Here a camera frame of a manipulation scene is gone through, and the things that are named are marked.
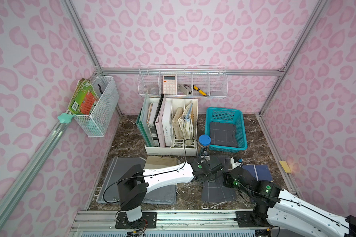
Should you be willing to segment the dark grey checked pillowcase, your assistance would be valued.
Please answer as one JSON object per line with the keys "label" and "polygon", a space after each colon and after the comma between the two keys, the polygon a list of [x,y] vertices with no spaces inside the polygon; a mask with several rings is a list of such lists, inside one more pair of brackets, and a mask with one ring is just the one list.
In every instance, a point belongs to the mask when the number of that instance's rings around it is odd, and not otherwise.
{"label": "dark grey checked pillowcase", "polygon": [[218,202],[228,202],[236,200],[235,189],[227,188],[224,183],[224,174],[228,172],[230,165],[230,158],[225,155],[211,155],[211,160],[219,161],[223,170],[219,171],[215,176],[214,180],[203,183],[203,190],[201,200],[203,202],[218,203]]}
{"label": "dark grey checked pillowcase", "polygon": [[236,125],[232,123],[210,123],[211,145],[238,147]]}

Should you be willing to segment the beige cream grey pillowcase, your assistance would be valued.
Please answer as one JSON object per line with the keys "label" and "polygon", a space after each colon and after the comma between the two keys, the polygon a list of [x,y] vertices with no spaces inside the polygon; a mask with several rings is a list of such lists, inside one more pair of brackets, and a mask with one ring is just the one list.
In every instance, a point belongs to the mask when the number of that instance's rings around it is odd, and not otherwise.
{"label": "beige cream grey pillowcase", "polygon": [[[159,169],[177,166],[179,164],[177,158],[147,156],[144,169],[156,170],[156,173],[162,173]],[[168,174],[157,175],[152,178],[152,190],[148,191],[143,199],[145,204],[154,205],[174,205],[177,202],[177,185],[168,179]]]}

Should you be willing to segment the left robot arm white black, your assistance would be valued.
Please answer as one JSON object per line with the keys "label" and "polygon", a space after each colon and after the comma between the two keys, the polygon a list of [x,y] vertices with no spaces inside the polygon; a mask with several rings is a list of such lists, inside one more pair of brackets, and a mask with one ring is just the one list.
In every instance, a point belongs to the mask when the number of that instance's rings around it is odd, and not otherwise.
{"label": "left robot arm white black", "polygon": [[141,165],[132,166],[116,182],[120,211],[132,224],[143,220],[141,203],[146,194],[169,185],[190,182],[208,182],[221,175],[224,165],[217,157],[191,157],[184,163],[159,169],[143,169]]}

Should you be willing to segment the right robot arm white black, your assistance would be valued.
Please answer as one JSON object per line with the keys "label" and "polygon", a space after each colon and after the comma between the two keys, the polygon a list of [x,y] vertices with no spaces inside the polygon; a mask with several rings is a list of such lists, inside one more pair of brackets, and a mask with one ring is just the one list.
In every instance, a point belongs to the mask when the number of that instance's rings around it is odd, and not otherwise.
{"label": "right robot arm white black", "polygon": [[244,192],[255,205],[250,221],[275,226],[304,237],[356,237],[356,217],[320,209],[268,180],[257,180],[242,167],[223,174],[224,185]]}

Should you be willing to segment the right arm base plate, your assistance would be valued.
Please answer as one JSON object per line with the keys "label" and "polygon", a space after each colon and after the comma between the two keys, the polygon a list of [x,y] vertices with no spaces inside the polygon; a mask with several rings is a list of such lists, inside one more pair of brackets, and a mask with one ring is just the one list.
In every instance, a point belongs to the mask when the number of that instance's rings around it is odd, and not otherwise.
{"label": "right arm base plate", "polygon": [[235,215],[236,218],[234,220],[237,222],[239,228],[260,227],[252,217],[251,210],[236,211]]}

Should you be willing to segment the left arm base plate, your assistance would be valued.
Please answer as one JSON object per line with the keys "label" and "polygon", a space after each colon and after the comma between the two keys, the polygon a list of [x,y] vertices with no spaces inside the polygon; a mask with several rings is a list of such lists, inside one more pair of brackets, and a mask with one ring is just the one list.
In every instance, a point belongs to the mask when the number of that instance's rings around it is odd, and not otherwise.
{"label": "left arm base plate", "polygon": [[119,212],[116,217],[116,229],[155,229],[157,221],[156,212],[143,212],[139,220],[130,222],[126,212]]}

